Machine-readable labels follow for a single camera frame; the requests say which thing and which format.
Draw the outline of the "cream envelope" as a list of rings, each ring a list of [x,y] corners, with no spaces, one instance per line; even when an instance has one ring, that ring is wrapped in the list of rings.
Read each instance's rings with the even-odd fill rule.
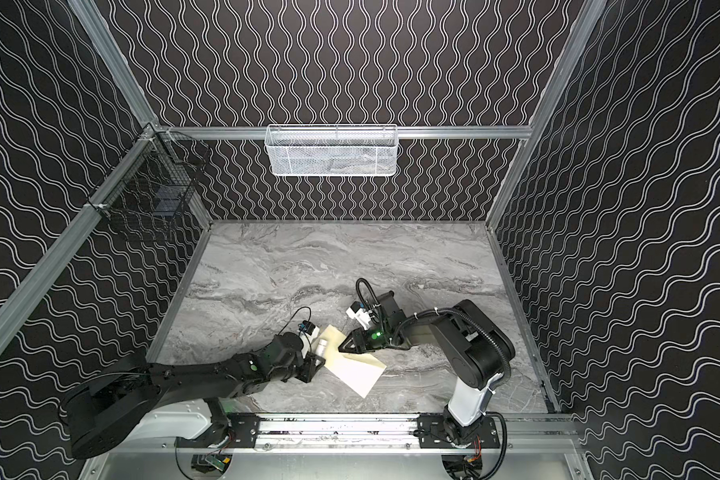
[[[337,328],[329,325],[318,337],[324,340],[326,348],[322,357],[326,360],[327,369],[351,388],[356,394],[365,398],[386,370],[386,365],[371,354],[344,354],[338,346],[346,336]]]

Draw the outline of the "white glue stick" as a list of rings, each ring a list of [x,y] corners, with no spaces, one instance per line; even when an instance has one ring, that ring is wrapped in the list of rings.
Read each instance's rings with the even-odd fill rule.
[[[318,357],[324,358],[326,355],[327,347],[328,347],[328,340],[325,338],[319,338],[317,341],[317,347],[315,349],[315,354]]]

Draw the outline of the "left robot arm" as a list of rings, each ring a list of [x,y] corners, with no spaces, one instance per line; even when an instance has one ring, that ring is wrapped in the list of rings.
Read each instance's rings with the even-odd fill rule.
[[[324,365],[325,359],[292,332],[215,363],[150,363],[139,351],[74,387],[61,401],[58,415],[67,426],[71,456],[89,459],[121,444],[157,408],[252,395],[273,381],[309,383]]]

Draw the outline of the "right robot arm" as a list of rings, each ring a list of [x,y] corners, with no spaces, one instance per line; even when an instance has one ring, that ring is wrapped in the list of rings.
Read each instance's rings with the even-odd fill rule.
[[[516,350],[511,340],[471,300],[450,308],[406,314],[393,291],[373,299],[359,296],[348,309],[364,326],[339,344],[342,354],[366,354],[383,349],[409,350],[417,343],[435,343],[457,376],[454,393],[444,409],[440,437],[466,445],[481,434],[483,418],[496,389],[512,375]]]

